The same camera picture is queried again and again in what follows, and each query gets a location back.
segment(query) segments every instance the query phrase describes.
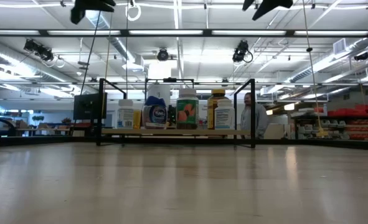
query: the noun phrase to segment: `supplement bottle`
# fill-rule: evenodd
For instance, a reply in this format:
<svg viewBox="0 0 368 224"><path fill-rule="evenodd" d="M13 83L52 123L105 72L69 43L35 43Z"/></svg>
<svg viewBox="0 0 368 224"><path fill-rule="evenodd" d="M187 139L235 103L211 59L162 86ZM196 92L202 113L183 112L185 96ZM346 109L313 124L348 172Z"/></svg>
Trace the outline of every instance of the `supplement bottle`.
<svg viewBox="0 0 368 224"><path fill-rule="evenodd" d="M142 123L146 129L164 129L167 122L166 104L162 98L148 97L142 110Z"/></svg>
<svg viewBox="0 0 368 224"><path fill-rule="evenodd" d="M176 110L177 129L197 129L199 124L199 99L196 90L185 88L179 90Z"/></svg>
<svg viewBox="0 0 368 224"><path fill-rule="evenodd" d="M214 110L215 129L235 129L235 109L232 107L231 100L219 100L217 105Z"/></svg>
<svg viewBox="0 0 368 224"><path fill-rule="evenodd" d="M117 110L117 128L133 128L133 101L119 100Z"/></svg>
<svg viewBox="0 0 368 224"><path fill-rule="evenodd" d="M214 110L217 107L217 101L228 99L225 97L225 90L212 90L211 97L207 100L207 129L214 129Z"/></svg>

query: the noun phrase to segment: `wooden board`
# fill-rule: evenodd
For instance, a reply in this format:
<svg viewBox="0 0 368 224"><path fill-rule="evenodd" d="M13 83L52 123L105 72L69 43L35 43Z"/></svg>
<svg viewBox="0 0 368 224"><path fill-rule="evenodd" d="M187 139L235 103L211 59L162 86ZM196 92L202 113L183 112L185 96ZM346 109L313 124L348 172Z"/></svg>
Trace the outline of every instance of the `wooden board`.
<svg viewBox="0 0 368 224"><path fill-rule="evenodd" d="M160 134L160 135L250 135L249 131L239 130L181 130L181 129L102 129L102 134Z"/></svg>

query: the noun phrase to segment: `wooden floor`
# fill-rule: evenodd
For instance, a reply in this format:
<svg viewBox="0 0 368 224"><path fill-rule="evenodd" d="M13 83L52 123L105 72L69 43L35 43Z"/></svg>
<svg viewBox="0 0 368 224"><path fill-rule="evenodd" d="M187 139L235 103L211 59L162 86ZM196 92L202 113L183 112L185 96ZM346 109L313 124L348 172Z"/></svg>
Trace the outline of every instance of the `wooden floor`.
<svg viewBox="0 0 368 224"><path fill-rule="evenodd" d="M368 223L368 151L0 148L0 224Z"/></svg>

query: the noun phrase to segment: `gray shirt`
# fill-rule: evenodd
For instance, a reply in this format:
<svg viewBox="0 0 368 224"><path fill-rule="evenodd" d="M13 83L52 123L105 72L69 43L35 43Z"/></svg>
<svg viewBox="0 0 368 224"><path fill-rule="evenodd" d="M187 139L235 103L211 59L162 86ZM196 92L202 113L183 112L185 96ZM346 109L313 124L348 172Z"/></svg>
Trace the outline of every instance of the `gray shirt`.
<svg viewBox="0 0 368 224"><path fill-rule="evenodd" d="M262 105L256 103L255 106L256 106L256 138L263 139L264 133L267 130L269 123L267 111ZM240 117L240 128L242 130L250 130L251 125L250 115L251 115L250 107L246 106Z"/></svg>

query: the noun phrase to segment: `green plant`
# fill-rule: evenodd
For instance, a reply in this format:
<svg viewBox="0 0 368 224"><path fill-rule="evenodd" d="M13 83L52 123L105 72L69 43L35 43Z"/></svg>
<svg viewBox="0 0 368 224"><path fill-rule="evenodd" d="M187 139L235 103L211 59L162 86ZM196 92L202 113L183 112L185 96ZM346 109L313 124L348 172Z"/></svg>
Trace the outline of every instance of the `green plant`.
<svg viewBox="0 0 368 224"><path fill-rule="evenodd" d="M62 120L63 124L70 124L72 122L72 120L70 118L65 118Z"/></svg>
<svg viewBox="0 0 368 224"><path fill-rule="evenodd" d="M44 120L44 116L33 116L32 120L35 122L35 125L37 125L38 121L43 121Z"/></svg>

